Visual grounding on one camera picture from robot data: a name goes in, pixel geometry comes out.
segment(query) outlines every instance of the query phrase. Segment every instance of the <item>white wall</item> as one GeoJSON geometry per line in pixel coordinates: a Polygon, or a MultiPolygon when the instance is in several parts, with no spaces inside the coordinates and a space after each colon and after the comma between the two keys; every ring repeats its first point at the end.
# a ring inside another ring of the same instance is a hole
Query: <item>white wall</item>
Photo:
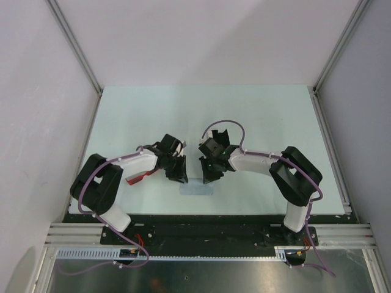
{"type": "Polygon", "coordinates": [[[391,1],[375,0],[320,96],[352,202],[391,274],[391,1]]]}
{"type": "Polygon", "coordinates": [[[97,96],[43,0],[0,3],[0,292],[23,292],[97,96]]]}
{"type": "Polygon", "coordinates": [[[104,85],[313,85],[358,0],[59,0],[104,85]]]}

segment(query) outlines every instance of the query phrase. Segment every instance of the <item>white table surface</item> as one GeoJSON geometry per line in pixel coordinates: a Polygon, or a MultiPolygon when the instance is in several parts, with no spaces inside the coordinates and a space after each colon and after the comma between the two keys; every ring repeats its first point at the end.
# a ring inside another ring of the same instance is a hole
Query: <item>white table surface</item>
{"type": "MultiPolygon", "coordinates": [[[[324,198],[313,214],[343,214],[343,206],[306,85],[106,87],[84,161],[112,158],[153,144],[165,133],[185,140],[189,178],[202,178],[199,138],[212,122],[231,119],[246,130],[245,148],[279,151],[292,145],[323,174],[324,198]]],[[[232,144],[236,125],[224,123],[232,144]]],[[[129,214],[284,214],[287,202],[270,176],[227,172],[212,195],[182,195],[160,170],[140,183],[120,184],[115,200],[129,214]]],[[[72,200],[71,214],[78,214],[72,200]]]]}

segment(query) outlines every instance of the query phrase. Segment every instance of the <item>small object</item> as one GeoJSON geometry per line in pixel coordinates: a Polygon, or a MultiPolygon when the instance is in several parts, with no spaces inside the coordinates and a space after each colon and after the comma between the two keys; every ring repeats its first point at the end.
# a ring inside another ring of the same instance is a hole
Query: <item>small object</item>
{"type": "Polygon", "coordinates": [[[179,185],[181,195],[212,195],[213,183],[204,184],[201,178],[189,178],[187,184],[179,185]]]}
{"type": "Polygon", "coordinates": [[[285,256],[288,265],[301,266],[301,264],[305,263],[307,254],[304,251],[285,250],[285,256]]]}
{"type": "Polygon", "coordinates": [[[137,256],[138,249],[123,248],[120,250],[120,258],[130,258],[137,256]]]}
{"type": "Polygon", "coordinates": [[[153,170],[151,170],[151,171],[148,171],[148,172],[146,172],[146,173],[144,173],[144,174],[141,174],[141,175],[138,175],[138,176],[136,176],[136,177],[128,177],[127,179],[126,179],[126,181],[128,182],[128,184],[129,185],[133,185],[133,184],[136,184],[137,182],[140,182],[141,180],[143,180],[143,178],[145,177],[145,176],[150,176],[150,175],[152,175],[152,174],[154,174],[156,171],[158,171],[159,170],[159,168],[155,168],[155,169],[153,169],[153,170]]]}

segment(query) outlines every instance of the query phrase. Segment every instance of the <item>red component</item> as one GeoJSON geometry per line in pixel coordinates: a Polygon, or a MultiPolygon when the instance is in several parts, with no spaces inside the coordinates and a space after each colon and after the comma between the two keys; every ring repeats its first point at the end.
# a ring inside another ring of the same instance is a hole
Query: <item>red component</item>
{"type": "Polygon", "coordinates": [[[137,176],[137,177],[134,177],[134,178],[129,179],[129,180],[126,180],[126,181],[129,183],[129,185],[136,184],[137,182],[140,182],[141,180],[143,180],[143,178],[144,178],[145,176],[152,175],[152,174],[154,174],[154,172],[156,172],[156,171],[158,171],[158,170],[159,170],[159,168],[153,169],[153,170],[151,170],[151,171],[148,171],[148,172],[146,172],[146,173],[144,173],[144,174],[142,174],[142,175],[139,175],[139,176],[137,176]]]}
{"type": "Polygon", "coordinates": [[[136,236],[137,239],[139,240],[139,245],[141,245],[142,247],[144,247],[144,241],[142,240],[140,234],[136,234],[136,235],[134,235],[134,236],[136,236]]]}

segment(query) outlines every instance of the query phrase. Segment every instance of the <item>red wire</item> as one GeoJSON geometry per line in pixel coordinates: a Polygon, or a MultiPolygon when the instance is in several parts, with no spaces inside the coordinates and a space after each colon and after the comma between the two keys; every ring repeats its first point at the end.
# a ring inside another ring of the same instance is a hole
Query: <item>red wire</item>
{"type": "Polygon", "coordinates": [[[144,241],[142,240],[140,234],[135,234],[135,236],[139,239],[139,244],[144,247],[144,241]]]}
{"type": "Polygon", "coordinates": [[[305,250],[309,251],[311,249],[311,245],[310,245],[310,242],[305,237],[304,237],[304,244],[305,244],[305,250]]]}

